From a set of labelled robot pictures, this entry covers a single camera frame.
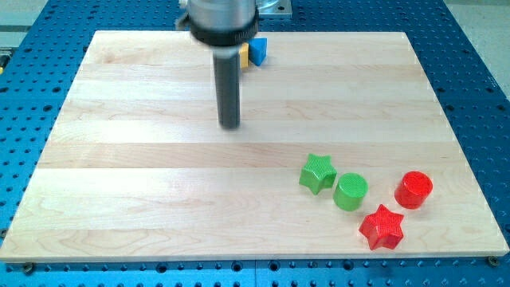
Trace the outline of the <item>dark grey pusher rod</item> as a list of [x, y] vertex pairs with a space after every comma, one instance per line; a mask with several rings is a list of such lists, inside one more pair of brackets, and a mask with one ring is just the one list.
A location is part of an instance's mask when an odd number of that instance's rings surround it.
[[240, 125], [240, 56], [230, 50], [214, 50], [214, 81], [218, 108], [218, 122], [224, 129]]

